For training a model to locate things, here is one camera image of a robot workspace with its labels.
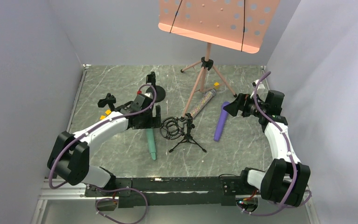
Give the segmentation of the mint green toy microphone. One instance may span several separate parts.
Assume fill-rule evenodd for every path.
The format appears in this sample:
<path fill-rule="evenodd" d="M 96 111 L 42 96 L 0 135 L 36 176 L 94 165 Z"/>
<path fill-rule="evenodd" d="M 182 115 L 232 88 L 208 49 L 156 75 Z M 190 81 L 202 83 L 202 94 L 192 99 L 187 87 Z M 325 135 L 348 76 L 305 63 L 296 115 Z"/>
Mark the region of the mint green toy microphone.
<path fill-rule="evenodd" d="M 153 129 L 146 129 L 146 137 L 147 137 L 147 142 L 148 142 L 149 153 L 151 155 L 151 158 L 155 161 L 157 159 L 157 150 L 156 150 Z"/>

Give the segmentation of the black tripod shock-mount stand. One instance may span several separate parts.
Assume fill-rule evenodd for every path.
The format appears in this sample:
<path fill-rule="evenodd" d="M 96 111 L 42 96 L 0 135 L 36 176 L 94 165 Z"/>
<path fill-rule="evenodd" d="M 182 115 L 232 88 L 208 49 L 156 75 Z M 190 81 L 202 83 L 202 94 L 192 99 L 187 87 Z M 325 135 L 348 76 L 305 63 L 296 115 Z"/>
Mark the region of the black tripod shock-mount stand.
<path fill-rule="evenodd" d="M 191 135 L 191 131 L 195 128 L 193 123 L 193 116 L 191 113 L 186 113 L 184 117 L 168 117 L 164 119 L 159 127 L 159 132 L 166 140 L 176 140 L 179 137 L 183 139 L 178 142 L 168 153 L 172 153 L 174 149 L 182 143 L 190 143 L 197 145 L 204 153 L 207 150 L 204 149 Z"/>

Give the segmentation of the glittery rhinestone microphone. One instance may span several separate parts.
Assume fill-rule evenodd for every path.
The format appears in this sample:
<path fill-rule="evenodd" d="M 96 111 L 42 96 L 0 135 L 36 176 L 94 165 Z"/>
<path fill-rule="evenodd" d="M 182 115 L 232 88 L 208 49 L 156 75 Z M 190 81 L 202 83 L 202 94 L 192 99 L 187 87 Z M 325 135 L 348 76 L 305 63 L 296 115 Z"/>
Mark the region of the glittery rhinestone microphone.
<path fill-rule="evenodd" d="M 206 91 L 203 97 L 199 100 L 199 102 L 190 110 L 192 118 L 195 118 L 215 95 L 215 88 Z"/>

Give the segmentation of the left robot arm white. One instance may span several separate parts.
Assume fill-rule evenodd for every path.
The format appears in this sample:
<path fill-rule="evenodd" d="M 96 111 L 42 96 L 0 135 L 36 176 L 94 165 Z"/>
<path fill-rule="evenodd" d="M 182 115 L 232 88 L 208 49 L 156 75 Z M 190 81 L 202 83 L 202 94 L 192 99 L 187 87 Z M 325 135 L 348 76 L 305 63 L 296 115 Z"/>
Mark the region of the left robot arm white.
<path fill-rule="evenodd" d="M 97 123 L 75 133 L 64 131 L 55 141 L 47 162 L 49 179 L 54 174 L 74 186 L 89 184 L 104 192 L 117 189 L 116 176 L 110 171 L 90 165 L 92 150 L 118 133 L 132 129 L 152 129 L 161 126 L 161 107 L 155 105 L 151 93 L 138 93 L 133 101 L 116 107 L 113 95 L 98 101 L 99 107 L 106 105 L 110 114 Z"/>

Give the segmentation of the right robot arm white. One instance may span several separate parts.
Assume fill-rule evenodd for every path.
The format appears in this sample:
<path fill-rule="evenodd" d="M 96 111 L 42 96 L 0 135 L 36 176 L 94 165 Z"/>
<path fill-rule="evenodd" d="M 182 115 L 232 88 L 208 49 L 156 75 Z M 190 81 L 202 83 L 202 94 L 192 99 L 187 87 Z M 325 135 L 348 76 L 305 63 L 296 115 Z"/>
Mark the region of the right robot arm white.
<path fill-rule="evenodd" d="M 294 152 L 288 135 L 287 119 L 281 115 L 284 94 L 268 91 L 266 99 L 258 95 L 240 93 L 223 110 L 235 117 L 251 115 L 259 119 L 262 132 L 268 139 L 272 162 L 267 171 L 254 168 L 242 170 L 244 185 L 259 190 L 262 199 L 283 203 L 285 207 L 299 207 L 310 178 L 310 168 L 302 164 Z"/>

